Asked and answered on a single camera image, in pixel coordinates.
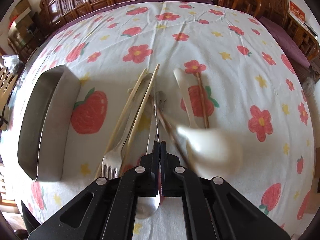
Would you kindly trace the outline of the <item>wooden side table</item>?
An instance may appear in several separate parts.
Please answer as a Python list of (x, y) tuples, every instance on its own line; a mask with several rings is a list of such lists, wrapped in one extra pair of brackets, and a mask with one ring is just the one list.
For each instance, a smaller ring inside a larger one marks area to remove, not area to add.
[(309, 62), (312, 62), (319, 55), (319, 43), (316, 38), (290, 14), (287, 14), (284, 30), (293, 39)]

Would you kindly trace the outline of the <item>brown wooden chopstick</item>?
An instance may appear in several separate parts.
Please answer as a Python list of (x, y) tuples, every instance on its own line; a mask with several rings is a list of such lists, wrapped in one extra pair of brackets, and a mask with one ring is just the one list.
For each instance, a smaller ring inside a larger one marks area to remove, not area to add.
[(207, 116), (206, 102), (205, 102), (205, 98), (204, 98), (202, 79), (201, 79), (201, 75), (199, 72), (196, 72), (196, 78), (197, 78), (197, 83), (199, 85), (199, 90), (200, 90), (200, 98), (201, 98), (201, 105), (202, 105), (202, 112), (203, 112), (203, 119), (204, 119), (204, 127), (205, 127), (205, 129), (207, 129), (207, 128), (209, 128), (209, 121), (208, 121), (208, 116)]
[(162, 124), (162, 126), (164, 127), (164, 130), (166, 131), (166, 133), (169, 136), (169, 139), (171, 140), (171, 142), (173, 143), (173, 145), (175, 146), (176, 150), (179, 153), (179, 156), (182, 158), (183, 163), (185, 164), (185, 166), (194, 171), (194, 169), (192, 168), (189, 159), (186, 155), (186, 153), (184, 152), (184, 150), (182, 150), (178, 139), (176, 138), (176, 135), (174, 133), (174, 129), (171, 126), (171, 124), (169, 124), (169, 122), (167, 121), (167, 119), (164, 117), (164, 115), (161, 113), (161, 111), (159, 110), (159, 108), (157, 107), (156, 101), (154, 99), (153, 96), (149, 96), (150, 102), (152, 104), (153, 107), (153, 111), (154, 111), (154, 115), (155, 115), (155, 122), (156, 122), (156, 139), (158, 141), (160, 141), (159, 139), (159, 131), (158, 131), (158, 123), (160, 122)]

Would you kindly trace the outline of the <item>purple seat cushion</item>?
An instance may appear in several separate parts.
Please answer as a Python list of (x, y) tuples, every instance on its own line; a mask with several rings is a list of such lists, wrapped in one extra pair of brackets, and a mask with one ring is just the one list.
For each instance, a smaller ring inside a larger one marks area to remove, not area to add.
[(261, 16), (259, 21), (280, 45), (284, 54), (294, 66), (300, 66), (306, 69), (310, 67), (310, 63), (306, 56), (281, 26), (265, 18), (264, 16)]

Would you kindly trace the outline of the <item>floral strawberry tablecloth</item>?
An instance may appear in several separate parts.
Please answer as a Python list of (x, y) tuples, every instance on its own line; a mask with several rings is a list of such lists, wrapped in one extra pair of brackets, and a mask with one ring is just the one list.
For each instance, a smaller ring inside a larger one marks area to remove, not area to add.
[[(40, 75), (68, 67), (80, 80), (60, 181), (33, 181), (17, 159), (29, 96)], [(123, 6), (68, 26), (36, 58), (14, 95), (1, 138), (7, 187), (39, 222), (90, 184), (120, 113), (141, 72), (158, 68), (164, 113), (188, 117), (174, 70), (184, 72), (193, 113), (203, 126), (199, 92), (209, 124), (235, 135), (244, 151), (228, 182), (289, 235), (297, 230), (310, 196), (315, 160), (310, 111), (285, 53), (254, 17), (210, 4), (145, 2)], [(203, 86), (197, 85), (196, 73)]]

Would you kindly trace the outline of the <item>red card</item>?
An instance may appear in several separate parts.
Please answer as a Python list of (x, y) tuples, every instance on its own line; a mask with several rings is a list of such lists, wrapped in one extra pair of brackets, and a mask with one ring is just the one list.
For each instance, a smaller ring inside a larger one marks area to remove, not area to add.
[(294, 2), (289, 1), (289, 14), (297, 20), (301, 25), (305, 22), (305, 13)]

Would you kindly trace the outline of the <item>grey metal tray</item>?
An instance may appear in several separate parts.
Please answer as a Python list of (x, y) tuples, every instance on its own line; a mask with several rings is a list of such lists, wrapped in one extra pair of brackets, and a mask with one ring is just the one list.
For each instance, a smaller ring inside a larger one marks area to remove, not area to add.
[(63, 65), (40, 75), (18, 141), (18, 164), (32, 181), (60, 181), (69, 123), (80, 80)]

